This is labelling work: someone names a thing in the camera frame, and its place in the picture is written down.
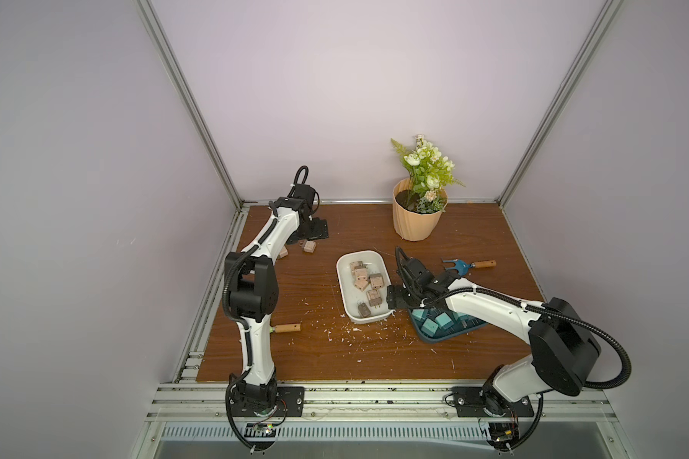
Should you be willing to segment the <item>teal plastic storage box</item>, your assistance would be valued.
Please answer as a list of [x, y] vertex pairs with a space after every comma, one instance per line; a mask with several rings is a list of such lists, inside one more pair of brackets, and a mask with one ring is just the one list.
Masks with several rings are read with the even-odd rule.
[[438, 308], [410, 310], [409, 317], [417, 336], [427, 343], [451, 340], [486, 325], [477, 317]]

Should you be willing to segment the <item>white plastic storage box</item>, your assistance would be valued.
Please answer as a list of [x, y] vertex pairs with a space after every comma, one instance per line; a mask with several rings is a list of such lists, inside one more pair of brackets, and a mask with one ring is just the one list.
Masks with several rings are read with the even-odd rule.
[[390, 277], [378, 252], [345, 254], [338, 259], [336, 271], [344, 310], [352, 322], [373, 323], [392, 315], [386, 302]]

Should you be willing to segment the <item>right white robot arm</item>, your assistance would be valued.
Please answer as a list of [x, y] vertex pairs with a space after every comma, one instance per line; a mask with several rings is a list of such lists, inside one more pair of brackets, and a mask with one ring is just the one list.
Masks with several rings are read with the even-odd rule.
[[[482, 287], [455, 273], [434, 275], [424, 264], [395, 249], [399, 285], [388, 288], [392, 310], [448, 310], [492, 324], [522, 340], [530, 354], [511, 365], [501, 365], [482, 387], [482, 397], [518, 403], [526, 396], [555, 391], [577, 396], [583, 389], [613, 389], [630, 380], [629, 353], [618, 340], [583, 321], [561, 298], [548, 302], [509, 296]], [[604, 340], [620, 361], [618, 374], [606, 381], [589, 378], [602, 353]]]

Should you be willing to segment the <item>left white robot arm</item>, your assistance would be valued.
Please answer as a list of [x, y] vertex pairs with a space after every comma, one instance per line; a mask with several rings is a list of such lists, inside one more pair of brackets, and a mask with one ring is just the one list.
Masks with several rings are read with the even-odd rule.
[[224, 260], [221, 306], [238, 328], [242, 372], [230, 382], [230, 398], [271, 410], [278, 381], [270, 344], [270, 321], [279, 300], [276, 262], [300, 242], [327, 239], [327, 222], [316, 215], [321, 199], [307, 183], [308, 166], [297, 170], [287, 195], [269, 203], [269, 219], [253, 241]]

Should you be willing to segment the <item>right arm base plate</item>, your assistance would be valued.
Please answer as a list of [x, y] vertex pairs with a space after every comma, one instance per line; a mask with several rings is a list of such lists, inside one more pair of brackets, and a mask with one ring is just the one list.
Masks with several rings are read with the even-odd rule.
[[453, 387], [448, 400], [460, 418], [529, 418], [535, 415], [526, 397], [516, 403], [510, 403], [497, 393], [476, 386]]

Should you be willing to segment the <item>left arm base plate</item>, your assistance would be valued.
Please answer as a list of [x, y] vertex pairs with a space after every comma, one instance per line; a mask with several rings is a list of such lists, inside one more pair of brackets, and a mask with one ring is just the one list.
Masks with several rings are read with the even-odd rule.
[[304, 411], [305, 389], [303, 386], [278, 386], [263, 388], [233, 387], [226, 394], [226, 405], [233, 417], [263, 418], [301, 417]]

